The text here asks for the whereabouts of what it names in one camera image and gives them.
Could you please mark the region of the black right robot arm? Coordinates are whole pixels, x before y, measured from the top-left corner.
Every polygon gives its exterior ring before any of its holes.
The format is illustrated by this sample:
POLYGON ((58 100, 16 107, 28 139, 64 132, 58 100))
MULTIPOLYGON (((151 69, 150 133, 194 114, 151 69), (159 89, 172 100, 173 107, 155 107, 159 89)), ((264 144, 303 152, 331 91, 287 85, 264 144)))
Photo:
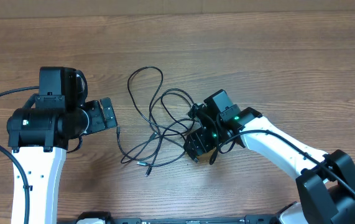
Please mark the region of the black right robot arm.
POLYGON ((254 151, 296 183, 299 202, 271 218, 276 223, 355 223, 355 163, 342 150, 328 154, 289 136, 257 110, 240 110, 224 90, 194 104, 188 116, 200 128, 184 143, 193 161, 211 152, 213 164, 225 145, 254 151))

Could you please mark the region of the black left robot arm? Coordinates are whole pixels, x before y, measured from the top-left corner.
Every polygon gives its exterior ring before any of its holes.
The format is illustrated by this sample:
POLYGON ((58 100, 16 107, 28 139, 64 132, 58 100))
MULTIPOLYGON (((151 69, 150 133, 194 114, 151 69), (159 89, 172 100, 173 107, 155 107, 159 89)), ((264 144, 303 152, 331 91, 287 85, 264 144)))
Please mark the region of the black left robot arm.
POLYGON ((14 166, 12 223, 56 223, 58 190, 71 139, 114 128, 109 98, 87 101, 82 71, 41 67, 39 92, 7 121, 14 166))

